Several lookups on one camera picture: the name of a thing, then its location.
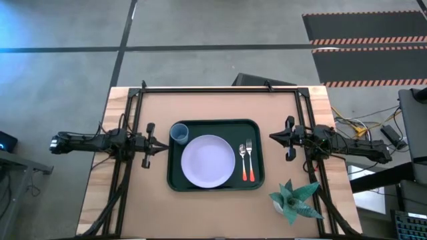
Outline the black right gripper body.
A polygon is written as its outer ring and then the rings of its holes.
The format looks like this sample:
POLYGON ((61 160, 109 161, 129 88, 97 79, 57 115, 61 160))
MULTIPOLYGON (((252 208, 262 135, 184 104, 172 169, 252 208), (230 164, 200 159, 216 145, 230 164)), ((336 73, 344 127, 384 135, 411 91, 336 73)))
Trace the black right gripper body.
POLYGON ((296 158, 296 150, 294 144, 302 145, 302 139, 305 136, 305 127, 303 125, 295 125, 293 116, 288 116, 286 119, 286 133, 288 134, 288 152, 286 153, 286 161, 293 161, 296 158))

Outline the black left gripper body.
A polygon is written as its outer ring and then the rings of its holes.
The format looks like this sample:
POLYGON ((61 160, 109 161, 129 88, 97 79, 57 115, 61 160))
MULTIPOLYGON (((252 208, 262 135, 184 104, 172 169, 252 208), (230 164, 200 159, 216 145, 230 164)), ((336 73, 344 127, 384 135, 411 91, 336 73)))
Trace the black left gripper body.
POLYGON ((149 156, 151 155, 151 148, 153 146, 153 132, 154 132, 155 124, 148 123, 146 132, 148 134, 147 137, 142 135, 137 135, 135 137, 135 151, 145 153, 143 157, 141 166, 145 169, 149 169, 150 161, 149 156))

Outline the blue plastic cup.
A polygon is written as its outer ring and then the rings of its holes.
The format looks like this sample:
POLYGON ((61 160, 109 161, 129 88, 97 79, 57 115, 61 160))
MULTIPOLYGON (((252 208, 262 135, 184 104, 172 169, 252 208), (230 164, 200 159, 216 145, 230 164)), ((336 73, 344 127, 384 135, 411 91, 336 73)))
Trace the blue plastic cup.
POLYGON ((171 127, 169 135, 177 144, 185 145, 188 142, 189 129, 183 123, 176 123, 171 127))

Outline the metal fork orange handle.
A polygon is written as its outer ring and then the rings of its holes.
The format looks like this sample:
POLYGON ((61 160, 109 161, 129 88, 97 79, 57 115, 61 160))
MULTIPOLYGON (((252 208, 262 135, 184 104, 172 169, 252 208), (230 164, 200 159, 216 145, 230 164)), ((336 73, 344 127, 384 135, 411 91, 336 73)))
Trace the metal fork orange handle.
POLYGON ((246 151, 249 155, 249 162, 250 162, 250 181, 254 182, 255 176, 254 176, 254 170, 252 165, 252 140, 251 139, 246 140, 246 151))

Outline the metal spoon orange handle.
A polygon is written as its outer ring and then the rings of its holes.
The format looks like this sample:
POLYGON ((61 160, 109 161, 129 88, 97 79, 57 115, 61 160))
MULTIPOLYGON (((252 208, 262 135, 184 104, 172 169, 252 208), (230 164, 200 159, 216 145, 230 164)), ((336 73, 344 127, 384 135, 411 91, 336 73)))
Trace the metal spoon orange handle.
POLYGON ((245 164, 245 154, 246 154, 246 146, 244 144, 240 144, 239 146, 239 154, 242 158, 242 180, 247 181, 247 171, 246 171, 246 164, 245 164))

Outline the lilac round plate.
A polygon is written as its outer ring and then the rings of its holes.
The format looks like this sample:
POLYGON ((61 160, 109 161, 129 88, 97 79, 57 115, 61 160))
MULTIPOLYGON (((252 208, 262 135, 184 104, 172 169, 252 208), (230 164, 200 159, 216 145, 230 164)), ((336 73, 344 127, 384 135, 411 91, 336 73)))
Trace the lilac round plate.
POLYGON ((201 135, 191 140, 181 155, 185 178, 203 189, 225 183, 233 174, 236 157, 231 145, 216 135, 201 135))

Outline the dark green plastic tray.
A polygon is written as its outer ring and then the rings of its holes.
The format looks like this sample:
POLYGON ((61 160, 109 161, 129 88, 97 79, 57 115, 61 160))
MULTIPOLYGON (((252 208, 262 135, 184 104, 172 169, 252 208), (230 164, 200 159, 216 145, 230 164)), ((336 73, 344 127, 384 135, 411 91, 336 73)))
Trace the dark green plastic tray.
POLYGON ((259 188, 265 179, 264 160, 260 129, 251 119, 216 119, 216 120, 187 120, 178 121, 189 129, 188 142, 185 145, 177 144, 169 136, 169 151, 167 164, 167 182, 175 191, 236 191, 253 190, 259 188), (201 135, 216 135, 225 139, 232 147, 236 157, 236 166, 232 176, 219 187, 203 189, 190 183, 181 169, 181 155, 186 145, 201 135), (249 155, 245 154, 245 164, 248 180, 242 180, 242 158, 239 154, 240 144, 246 146, 246 140, 252 140, 252 165, 255 181, 250 181, 249 155))

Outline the green artificial plant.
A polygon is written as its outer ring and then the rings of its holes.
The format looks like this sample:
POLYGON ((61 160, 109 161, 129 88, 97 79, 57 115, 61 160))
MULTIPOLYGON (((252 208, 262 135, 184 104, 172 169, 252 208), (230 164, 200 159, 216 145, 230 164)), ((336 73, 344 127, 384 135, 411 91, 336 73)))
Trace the green artificial plant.
POLYGON ((297 189, 293 189, 292 180, 285 185, 279 184, 280 191, 269 194, 272 201, 278 202, 283 209, 283 216, 293 225, 298 215, 306 218, 323 219, 324 217, 313 207, 305 203, 319 188, 320 183, 314 182, 297 189))

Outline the black power adapter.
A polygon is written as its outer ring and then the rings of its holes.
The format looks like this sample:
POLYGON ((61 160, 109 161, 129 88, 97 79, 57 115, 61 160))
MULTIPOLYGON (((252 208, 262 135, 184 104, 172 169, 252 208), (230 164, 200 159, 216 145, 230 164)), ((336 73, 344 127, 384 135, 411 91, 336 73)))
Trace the black power adapter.
POLYGON ((407 143, 403 138, 390 125, 383 125, 380 131, 391 142, 391 144, 397 148, 397 150, 401 150, 407 146, 407 143))

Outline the black mat orange striped edge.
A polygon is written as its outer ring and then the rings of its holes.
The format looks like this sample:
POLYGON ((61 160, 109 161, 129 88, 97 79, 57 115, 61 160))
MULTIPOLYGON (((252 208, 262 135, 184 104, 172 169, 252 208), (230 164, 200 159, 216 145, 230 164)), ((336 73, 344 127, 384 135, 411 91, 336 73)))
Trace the black mat orange striped edge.
POLYGON ((303 14, 312 45, 427 42, 427 19, 419 11, 303 14))
POLYGON ((427 85, 427 46, 315 49, 312 56, 329 88, 427 85))

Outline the grey desk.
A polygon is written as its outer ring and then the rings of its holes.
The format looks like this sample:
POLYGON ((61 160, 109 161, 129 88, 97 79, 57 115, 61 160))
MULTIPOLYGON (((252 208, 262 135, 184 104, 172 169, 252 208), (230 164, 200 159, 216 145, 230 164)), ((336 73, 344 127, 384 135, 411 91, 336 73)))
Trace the grey desk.
POLYGON ((412 161, 427 165, 427 87, 398 92, 412 161))

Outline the grey side table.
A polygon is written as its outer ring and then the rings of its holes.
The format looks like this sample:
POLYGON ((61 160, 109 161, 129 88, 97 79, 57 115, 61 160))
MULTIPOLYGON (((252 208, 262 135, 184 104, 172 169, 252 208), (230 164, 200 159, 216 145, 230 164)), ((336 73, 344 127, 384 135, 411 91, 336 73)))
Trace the grey side table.
POLYGON ((53 166, 0 151, 0 240, 7 240, 35 172, 50 175, 53 166))

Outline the black device blue light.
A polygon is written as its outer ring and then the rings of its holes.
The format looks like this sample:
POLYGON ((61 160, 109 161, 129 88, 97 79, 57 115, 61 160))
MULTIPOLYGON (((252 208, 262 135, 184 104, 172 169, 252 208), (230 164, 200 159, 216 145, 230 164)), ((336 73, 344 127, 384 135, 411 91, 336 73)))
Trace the black device blue light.
POLYGON ((17 143, 17 138, 0 131, 0 151, 12 153, 14 152, 17 143))

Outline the black keyboard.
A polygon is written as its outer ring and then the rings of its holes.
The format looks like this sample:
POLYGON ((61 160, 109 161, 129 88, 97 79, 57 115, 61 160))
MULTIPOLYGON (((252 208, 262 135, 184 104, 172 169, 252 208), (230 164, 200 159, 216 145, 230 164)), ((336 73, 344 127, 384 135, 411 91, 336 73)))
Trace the black keyboard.
POLYGON ((427 240, 427 215, 391 210, 397 240, 427 240))

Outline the black metal rig frame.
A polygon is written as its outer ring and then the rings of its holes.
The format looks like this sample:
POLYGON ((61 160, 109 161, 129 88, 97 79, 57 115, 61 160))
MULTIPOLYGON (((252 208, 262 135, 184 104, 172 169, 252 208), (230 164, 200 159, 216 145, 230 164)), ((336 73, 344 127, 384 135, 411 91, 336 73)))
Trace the black metal rig frame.
POLYGON ((107 205, 113 178, 128 178, 129 185, 113 208, 106 225, 108 235, 126 239, 318 237, 330 233, 331 219, 321 207, 321 219, 298 217, 290 225, 272 204, 269 194, 291 181, 300 187, 309 181, 302 165, 304 150, 287 162, 285 150, 270 138, 283 130, 293 115, 300 125, 334 125, 324 86, 260 87, 114 87, 103 117, 106 130, 115 129, 122 115, 140 133, 154 123, 158 141, 168 143, 171 126, 192 119, 251 119, 260 129, 264 182, 249 191, 174 191, 167 183, 167 151, 141 166, 143 153, 128 163, 109 162, 106 154, 94 157, 77 227, 86 232, 107 205))

